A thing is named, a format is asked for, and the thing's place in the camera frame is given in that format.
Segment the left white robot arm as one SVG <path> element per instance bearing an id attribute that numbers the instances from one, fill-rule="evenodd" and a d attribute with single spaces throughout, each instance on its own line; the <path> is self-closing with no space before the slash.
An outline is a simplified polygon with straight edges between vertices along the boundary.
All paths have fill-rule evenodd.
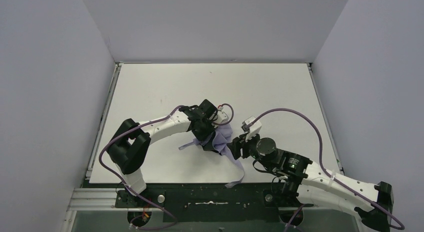
<path id="1" fill-rule="evenodd" d="M 208 141 L 218 125 L 228 120 L 222 110 L 206 99 L 200 105 L 177 106 L 169 115 L 152 121 L 124 120 L 104 151 L 117 166 L 122 183 L 135 196 L 147 188 L 141 166 L 150 145 L 185 132 L 192 132 L 199 141 Z"/>

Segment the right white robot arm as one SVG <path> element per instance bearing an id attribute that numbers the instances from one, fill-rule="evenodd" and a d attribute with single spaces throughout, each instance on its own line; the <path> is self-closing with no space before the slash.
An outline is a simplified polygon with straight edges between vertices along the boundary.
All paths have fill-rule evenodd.
<path id="1" fill-rule="evenodd" d="M 391 184 L 366 183 L 323 169 L 319 163 L 279 149 L 273 139 L 258 134 L 248 140 L 242 134 L 227 146 L 235 159 L 252 157 L 254 163 L 263 166 L 262 173 L 281 178 L 284 185 L 276 193 L 279 197 L 341 211 L 372 230 L 390 231 L 389 214 L 394 203 Z"/>

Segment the lavender folding umbrella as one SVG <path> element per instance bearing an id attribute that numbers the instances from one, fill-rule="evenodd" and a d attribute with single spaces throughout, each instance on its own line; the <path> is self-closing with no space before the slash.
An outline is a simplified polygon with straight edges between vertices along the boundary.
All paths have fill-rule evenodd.
<path id="1" fill-rule="evenodd" d="M 230 148 L 228 147 L 228 143 L 230 143 L 233 135 L 233 129 L 230 124 L 218 126 L 217 129 L 207 136 L 207 138 L 203 141 L 194 138 L 191 142 L 186 143 L 180 147 L 179 150 L 183 150 L 186 147 L 196 145 L 201 146 L 204 151 L 212 151 L 220 156 L 226 156 L 235 166 L 237 166 L 242 171 L 242 176 L 240 179 L 236 181 L 229 182 L 224 186 L 227 189 L 231 189 L 234 186 L 240 184 L 245 177 L 245 169 L 239 160 L 236 160 Z"/>

